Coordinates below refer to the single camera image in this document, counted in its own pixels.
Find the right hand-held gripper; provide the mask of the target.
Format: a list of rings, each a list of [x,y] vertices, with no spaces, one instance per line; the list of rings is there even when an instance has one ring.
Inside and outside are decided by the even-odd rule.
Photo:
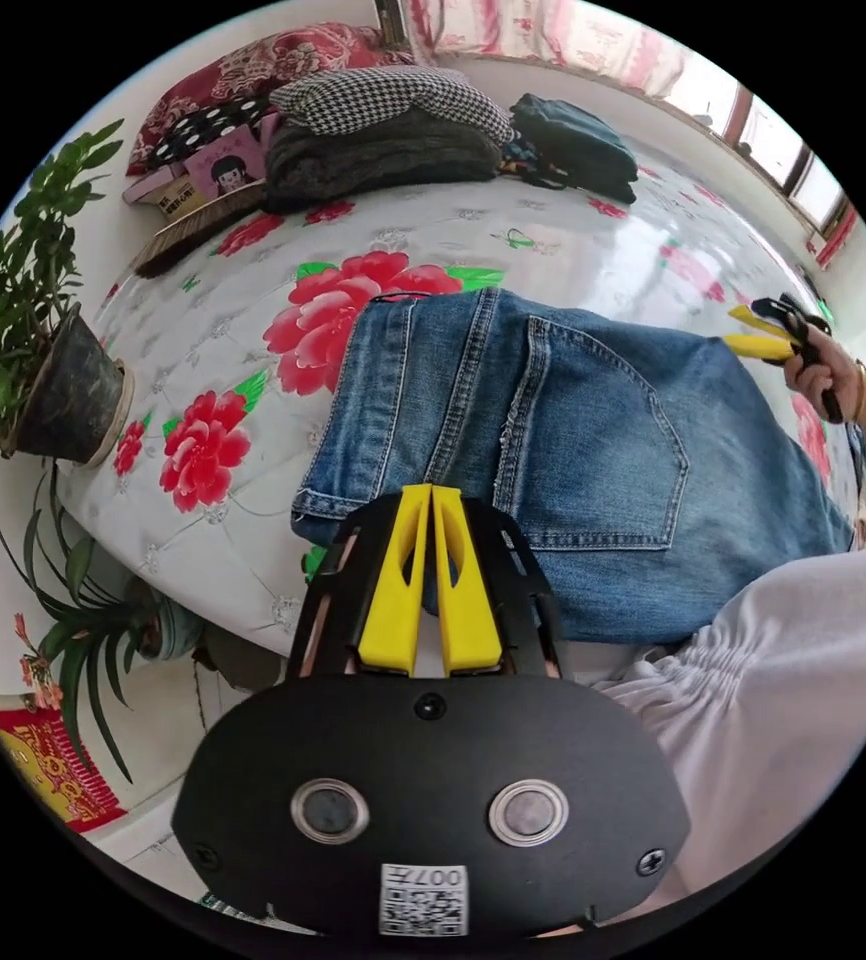
[[[805,351],[805,365],[809,366],[815,363],[818,357],[815,348],[809,343],[808,328],[816,327],[832,338],[825,320],[804,312],[786,295],[778,299],[760,298],[751,305],[740,304],[729,310],[728,315],[761,333],[791,338],[790,342],[783,338],[751,334],[725,335],[722,338],[724,344],[738,358],[765,363],[786,363]],[[838,416],[840,411],[835,397],[826,393],[823,399],[830,416]]]

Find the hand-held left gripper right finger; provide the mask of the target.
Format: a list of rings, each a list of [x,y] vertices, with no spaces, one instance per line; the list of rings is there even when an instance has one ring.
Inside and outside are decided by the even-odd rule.
[[[502,647],[461,493],[432,488],[438,619],[446,671],[494,671]]]

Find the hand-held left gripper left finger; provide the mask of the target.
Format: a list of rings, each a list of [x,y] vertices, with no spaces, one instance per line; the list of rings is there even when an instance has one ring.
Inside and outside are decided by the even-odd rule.
[[[408,485],[389,501],[376,586],[357,648],[366,669],[412,669],[415,666],[432,487]]]

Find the person's right hand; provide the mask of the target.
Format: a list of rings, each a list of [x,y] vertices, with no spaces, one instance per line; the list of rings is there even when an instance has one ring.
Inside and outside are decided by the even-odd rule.
[[[783,368],[787,387],[803,396],[826,422],[856,421],[865,403],[864,370],[822,330],[809,327],[808,335],[818,359],[806,366],[805,351],[791,357]],[[835,397],[840,411],[838,416],[831,417],[828,413],[823,399],[826,393]]]

